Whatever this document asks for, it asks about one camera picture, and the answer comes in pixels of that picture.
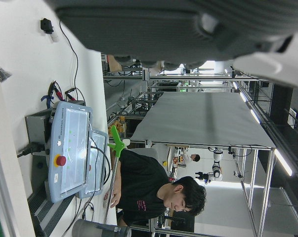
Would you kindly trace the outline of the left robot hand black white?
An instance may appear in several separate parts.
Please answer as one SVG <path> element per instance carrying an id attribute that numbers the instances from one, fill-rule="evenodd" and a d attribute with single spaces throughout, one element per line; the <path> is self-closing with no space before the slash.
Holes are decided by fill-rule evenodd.
<path id="1" fill-rule="evenodd" d="M 89 49 L 145 67 L 235 70 L 298 88 L 298 0 L 49 0 Z"/>

